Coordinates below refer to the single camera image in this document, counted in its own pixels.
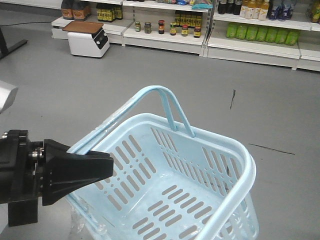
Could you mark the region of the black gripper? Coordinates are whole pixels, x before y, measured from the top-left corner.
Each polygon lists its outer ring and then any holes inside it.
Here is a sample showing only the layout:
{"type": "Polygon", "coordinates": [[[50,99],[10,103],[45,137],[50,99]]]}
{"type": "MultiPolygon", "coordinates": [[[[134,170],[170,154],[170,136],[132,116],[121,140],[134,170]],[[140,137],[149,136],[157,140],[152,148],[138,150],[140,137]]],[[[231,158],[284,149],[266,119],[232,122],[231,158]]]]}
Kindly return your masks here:
{"type": "Polygon", "coordinates": [[[84,186],[110,178],[114,160],[109,153],[68,153],[52,139],[30,141],[28,130],[12,129],[0,137],[0,203],[7,204],[8,226],[38,222],[38,161],[43,158],[42,205],[49,206],[84,186]]]}

